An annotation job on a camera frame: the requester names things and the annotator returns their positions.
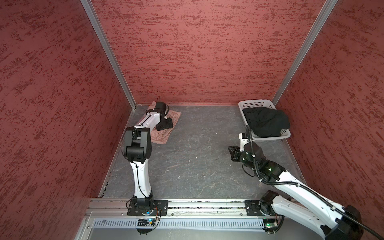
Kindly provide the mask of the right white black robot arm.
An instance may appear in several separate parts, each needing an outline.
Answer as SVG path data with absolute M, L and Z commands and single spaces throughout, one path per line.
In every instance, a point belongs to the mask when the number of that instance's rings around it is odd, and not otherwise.
M 359 240 L 364 229 L 361 214 L 353 206 L 343 207 L 295 178 L 284 167 L 267 160 L 255 143 L 241 140 L 240 147 L 228 148 L 233 162 L 253 171 L 253 177 L 262 184 L 275 187 L 296 200 L 295 203 L 276 192 L 267 191 L 257 210 L 265 216 L 288 217 L 312 230 L 324 240 Z

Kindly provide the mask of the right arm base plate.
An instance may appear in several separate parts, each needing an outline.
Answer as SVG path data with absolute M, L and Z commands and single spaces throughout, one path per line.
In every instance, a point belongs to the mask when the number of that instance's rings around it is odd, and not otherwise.
M 269 204 L 263 200 L 246 200 L 245 209 L 247 216 L 270 216 L 272 214 Z

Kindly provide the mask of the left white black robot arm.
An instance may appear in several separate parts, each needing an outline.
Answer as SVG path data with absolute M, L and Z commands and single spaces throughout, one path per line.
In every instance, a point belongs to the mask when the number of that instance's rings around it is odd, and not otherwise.
M 155 203 L 153 190 L 149 180 L 149 158 L 152 154 L 153 129 L 167 130 L 173 128 L 171 118 L 167 117 L 168 108 L 151 109 L 138 124 L 127 127 L 121 152 L 130 163 L 135 183 L 135 192 L 131 200 L 132 209 L 144 216 L 152 214 Z

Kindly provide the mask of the black shorts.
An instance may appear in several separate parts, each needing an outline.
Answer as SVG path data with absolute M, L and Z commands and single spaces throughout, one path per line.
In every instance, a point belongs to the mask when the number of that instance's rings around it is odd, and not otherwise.
M 282 130 L 291 127 L 289 117 L 281 110 L 257 107 L 243 109 L 243 114 L 254 134 L 261 138 L 279 137 Z

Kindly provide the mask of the pink shorts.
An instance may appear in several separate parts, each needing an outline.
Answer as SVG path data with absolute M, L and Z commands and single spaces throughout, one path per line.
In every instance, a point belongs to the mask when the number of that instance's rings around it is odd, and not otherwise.
M 164 145 L 180 116 L 180 112 L 170 110 L 166 103 L 153 102 L 148 107 L 146 115 L 134 126 L 134 129 L 149 129 L 152 143 Z

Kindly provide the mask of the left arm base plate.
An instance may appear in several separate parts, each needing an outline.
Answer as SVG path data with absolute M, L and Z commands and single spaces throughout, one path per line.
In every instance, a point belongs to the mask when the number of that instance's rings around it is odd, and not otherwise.
M 168 200 L 132 199 L 128 205 L 128 216 L 166 216 Z

